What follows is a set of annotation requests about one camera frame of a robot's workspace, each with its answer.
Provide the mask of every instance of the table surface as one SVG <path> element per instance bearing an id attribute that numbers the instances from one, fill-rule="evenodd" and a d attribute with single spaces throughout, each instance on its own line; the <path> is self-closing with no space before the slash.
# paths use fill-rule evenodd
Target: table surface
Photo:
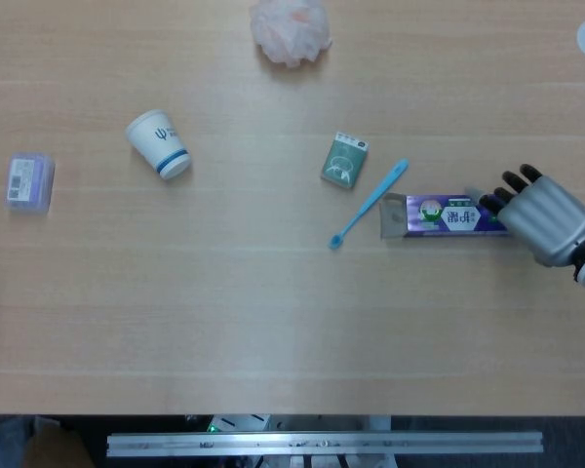
<path id="1" fill-rule="evenodd" d="M 273 66 L 250 0 L 0 0 L 0 411 L 585 414 L 585 292 L 511 239 L 379 239 L 396 190 L 530 162 L 585 202 L 585 1 L 326 2 L 333 45 Z M 164 108 L 165 183 L 124 138 Z M 354 190 L 319 178 L 338 130 Z M 8 161 L 56 163 L 47 216 Z"/>

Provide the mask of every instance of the paper cup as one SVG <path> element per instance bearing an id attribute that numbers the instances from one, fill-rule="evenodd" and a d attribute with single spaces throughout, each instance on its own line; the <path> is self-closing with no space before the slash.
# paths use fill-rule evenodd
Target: paper cup
<path id="1" fill-rule="evenodd" d="M 162 110 L 150 110 L 137 117 L 126 129 L 126 138 L 164 180 L 177 176 L 191 164 L 191 155 Z"/>

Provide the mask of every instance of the robotic hand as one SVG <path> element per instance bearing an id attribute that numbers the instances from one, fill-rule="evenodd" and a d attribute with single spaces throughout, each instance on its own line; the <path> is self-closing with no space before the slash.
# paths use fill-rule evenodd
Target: robotic hand
<path id="1" fill-rule="evenodd" d="M 573 264 L 574 280 L 585 288 L 585 205 L 533 166 L 524 164 L 520 172 L 531 185 L 506 172 L 503 180 L 517 194 L 499 187 L 479 203 L 526 244 L 537 262 Z"/>

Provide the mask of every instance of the blue toothbrush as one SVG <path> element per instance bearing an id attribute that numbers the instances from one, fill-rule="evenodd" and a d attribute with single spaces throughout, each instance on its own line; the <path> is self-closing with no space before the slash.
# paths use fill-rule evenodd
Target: blue toothbrush
<path id="1" fill-rule="evenodd" d="M 353 216 L 353 219 L 351 219 L 349 223 L 344 226 L 344 229 L 340 231 L 340 234 L 336 234 L 331 238 L 330 249 L 337 249 L 342 245 L 344 242 L 344 236 L 347 232 L 349 232 L 349 229 L 355 226 L 355 223 L 358 222 L 360 218 L 364 216 L 375 203 L 377 203 L 377 200 L 379 200 L 381 196 L 388 191 L 392 184 L 399 179 L 399 177 L 406 171 L 409 165 L 410 161 L 407 159 L 402 159 L 395 165 L 394 168 L 390 170 L 388 175 L 383 178 L 379 185 L 377 185 L 377 187 L 373 190 L 369 198 L 367 198 L 367 201 L 364 202 L 364 205 L 362 205 L 358 213 Z"/>

